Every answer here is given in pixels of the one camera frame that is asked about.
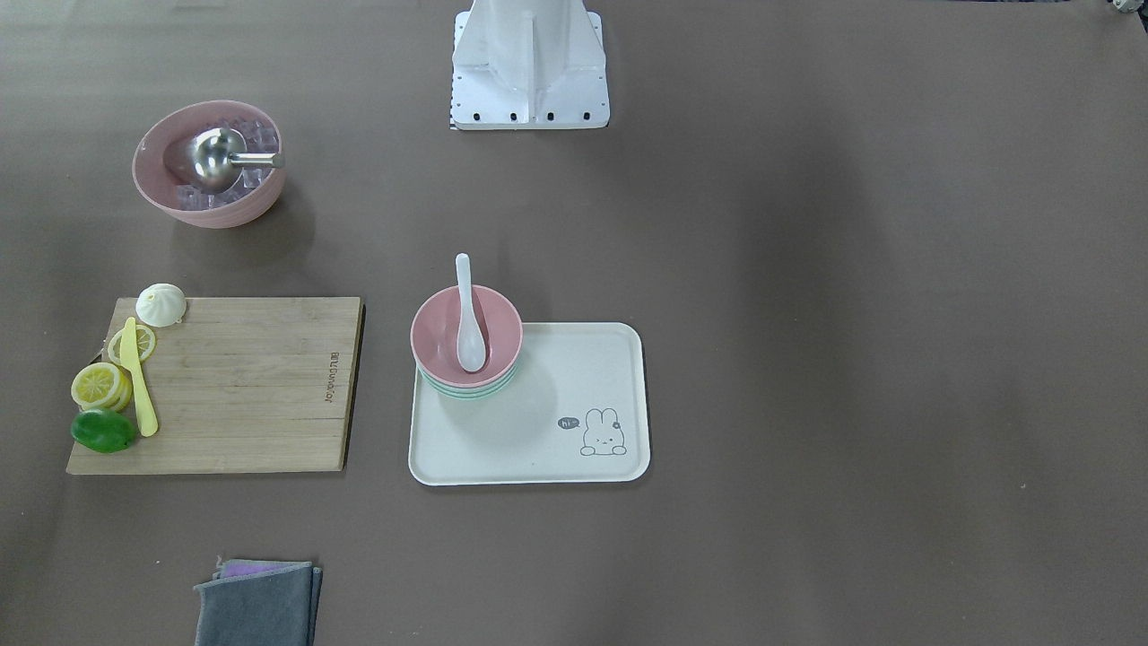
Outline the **large pink ice bowl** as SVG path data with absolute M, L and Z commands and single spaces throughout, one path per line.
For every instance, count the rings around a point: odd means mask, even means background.
M 224 229 L 254 221 L 284 190 L 284 134 L 263 110 L 209 100 L 161 119 L 135 145 L 135 188 L 177 220 Z

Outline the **green lime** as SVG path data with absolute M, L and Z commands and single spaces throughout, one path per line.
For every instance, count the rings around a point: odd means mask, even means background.
M 135 441 L 135 423 L 110 408 L 83 410 L 70 426 L 71 437 L 78 444 L 99 453 L 110 454 L 126 450 Z

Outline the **stacked lemon slices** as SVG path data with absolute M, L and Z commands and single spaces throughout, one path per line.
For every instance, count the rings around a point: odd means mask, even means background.
M 86 365 L 73 376 L 70 386 L 71 399 L 78 408 L 108 408 L 119 412 L 132 399 L 131 378 L 119 365 L 111 361 L 95 361 Z

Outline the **purple cloth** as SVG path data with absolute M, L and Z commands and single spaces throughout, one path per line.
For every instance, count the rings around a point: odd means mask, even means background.
M 294 570 L 311 570 L 312 562 L 228 559 L 217 565 L 214 579 L 276 575 L 276 573 L 294 573 Z

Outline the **cream rabbit tray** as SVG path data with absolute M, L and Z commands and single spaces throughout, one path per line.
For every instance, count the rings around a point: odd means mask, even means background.
M 478 399 L 417 378 L 408 467 L 422 485 L 636 481 L 651 462 L 642 338 L 625 322 L 526 322 L 514 376 Z

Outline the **grey folded cloth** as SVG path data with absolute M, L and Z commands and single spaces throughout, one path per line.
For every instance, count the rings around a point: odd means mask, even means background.
M 323 569 L 209 579 L 200 597 L 196 645 L 312 645 Z

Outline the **bamboo cutting board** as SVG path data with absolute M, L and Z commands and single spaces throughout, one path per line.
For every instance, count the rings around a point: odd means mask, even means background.
M 191 298 L 141 364 L 160 430 L 76 476 L 338 473 L 360 357 L 358 297 Z

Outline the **white ceramic spoon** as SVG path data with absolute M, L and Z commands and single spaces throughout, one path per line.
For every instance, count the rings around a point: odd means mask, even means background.
M 482 371 L 487 363 L 488 348 L 483 328 L 480 327 L 475 308 L 471 260 L 466 252 L 455 257 L 459 321 L 457 326 L 456 353 L 459 367 L 466 373 Z

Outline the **small pink bowl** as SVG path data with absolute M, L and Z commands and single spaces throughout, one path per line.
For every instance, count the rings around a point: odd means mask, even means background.
M 414 312 L 414 365 L 448 391 L 473 394 L 501 383 L 515 368 L 525 326 L 511 299 L 475 285 L 436 291 Z

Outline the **white steamed bun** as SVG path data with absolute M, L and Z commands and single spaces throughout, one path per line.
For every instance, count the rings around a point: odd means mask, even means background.
M 176 285 L 152 285 L 135 298 L 135 316 L 145 326 L 169 327 L 181 322 L 187 298 Z

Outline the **yellow plastic knife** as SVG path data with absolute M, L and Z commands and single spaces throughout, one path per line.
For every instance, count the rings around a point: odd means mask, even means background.
M 130 373 L 133 389 L 133 402 L 135 402 L 135 421 L 141 436 L 149 438 L 160 430 L 160 417 L 152 403 L 152 394 L 148 391 L 146 376 L 144 376 L 144 361 L 138 349 L 138 322 L 135 318 L 127 318 L 121 330 L 121 342 L 118 355 L 124 368 Z

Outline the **metal ice scoop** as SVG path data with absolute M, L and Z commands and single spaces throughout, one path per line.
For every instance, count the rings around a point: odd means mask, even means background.
M 191 137 L 174 159 L 181 162 L 183 180 L 210 195 L 234 187 L 246 169 L 284 168 L 284 153 L 250 151 L 242 134 L 230 127 Z

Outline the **single lemon slice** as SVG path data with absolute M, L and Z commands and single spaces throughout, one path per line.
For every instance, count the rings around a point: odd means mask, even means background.
M 109 340 L 106 347 L 106 353 L 108 360 L 114 364 L 121 365 L 121 340 L 123 338 L 123 328 L 116 330 L 116 334 Z M 147 361 L 152 353 L 154 353 L 157 345 L 157 336 L 152 328 L 144 326 L 144 324 L 135 322 L 135 351 L 138 351 L 139 361 Z

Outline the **white pedestal column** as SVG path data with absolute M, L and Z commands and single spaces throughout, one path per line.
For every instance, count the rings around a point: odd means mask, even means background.
M 452 33 L 452 129 L 608 126 L 603 22 L 582 1 L 474 1 Z

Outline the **green bowl stack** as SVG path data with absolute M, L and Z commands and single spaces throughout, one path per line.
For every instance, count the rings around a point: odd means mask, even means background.
M 479 388 L 461 388 L 461 386 L 448 386 L 443 381 L 435 380 L 430 376 L 430 373 L 422 369 L 419 365 L 417 373 L 422 380 L 426 381 L 430 388 L 434 388 L 439 394 L 444 394 L 447 397 L 453 397 L 453 399 L 483 399 L 484 397 L 492 396 L 492 394 L 501 392 L 501 389 L 506 388 L 509 383 L 517 376 L 519 368 L 517 365 L 512 365 L 509 371 L 504 373 L 498 380 L 494 380 L 491 384 L 480 386 Z

